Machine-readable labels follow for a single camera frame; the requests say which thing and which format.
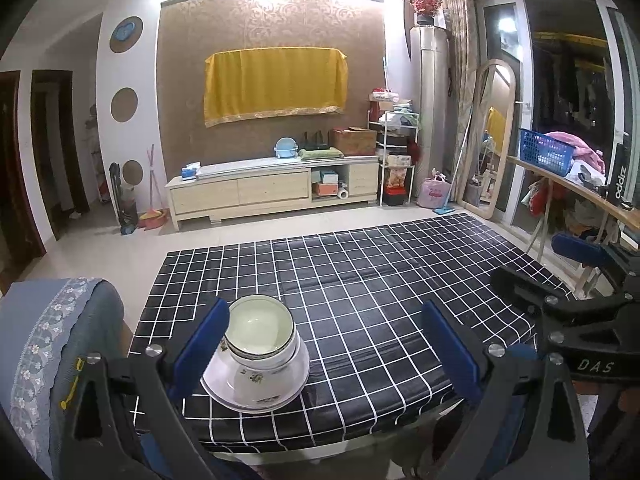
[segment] mirror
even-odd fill
[[[494,214],[507,163],[515,81],[513,69],[500,59],[483,63],[476,78],[461,174],[466,184],[458,203],[485,219]]]

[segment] pink bag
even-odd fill
[[[449,182],[428,178],[420,186],[420,193],[418,193],[416,202],[420,207],[426,207],[427,209],[443,207],[450,188],[451,184]]]

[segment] cabinet drawer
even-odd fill
[[[241,204],[276,202],[309,196],[308,172],[250,176],[238,179]]]
[[[238,205],[238,181],[223,180],[173,189],[176,214]]]
[[[378,188],[377,164],[353,164],[349,167],[349,194],[372,194]]]

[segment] brown circle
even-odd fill
[[[138,95],[133,88],[121,88],[111,99],[111,115],[119,123],[126,123],[138,109]]]
[[[127,23],[133,23],[133,32],[126,40],[118,40],[116,38],[117,30],[126,25]],[[116,54],[121,54],[129,50],[132,46],[136,44],[136,42],[140,39],[140,35],[142,35],[142,20],[137,16],[129,16],[128,18],[122,20],[116,28],[113,29],[111,33],[111,39],[109,40],[109,47],[112,52]]]
[[[122,178],[127,184],[137,186],[142,182],[142,166],[136,160],[128,160],[122,167]]]

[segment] white floor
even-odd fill
[[[273,240],[436,216],[433,211],[415,205],[351,205],[225,221],[214,227],[208,219],[195,219],[182,222],[178,233],[168,223],[161,229],[136,230],[131,235],[121,236],[111,205],[99,205],[83,218],[70,221],[68,232],[35,264],[26,279],[87,276],[108,280],[118,289],[125,305],[125,320],[134,331],[168,251]],[[525,248],[522,241],[500,226],[492,224],[492,228],[521,249]],[[550,262],[544,260],[543,263],[561,279],[567,279]]]
[[[177,233],[169,223],[158,230],[137,230],[121,236],[111,205],[98,206],[83,218],[72,221],[68,232],[26,279],[95,276],[110,281],[125,305],[125,319],[132,331],[145,305],[146,297],[168,251],[220,246],[258,240],[318,234],[392,224],[421,218],[434,218],[433,211],[418,206],[343,206],[300,214],[284,213],[211,227],[208,219],[184,222]],[[491,227],[521,249],[526,244],[496,224]],[[561,279],[569,278],[548,260],[543,263]],[[394,434],[391,440],[352,450],[321,461],[303,461],[261,466],[266,479],[327,478],[336,480],[404,478],[399,463],[413,463],[424,448],[423,437]]]

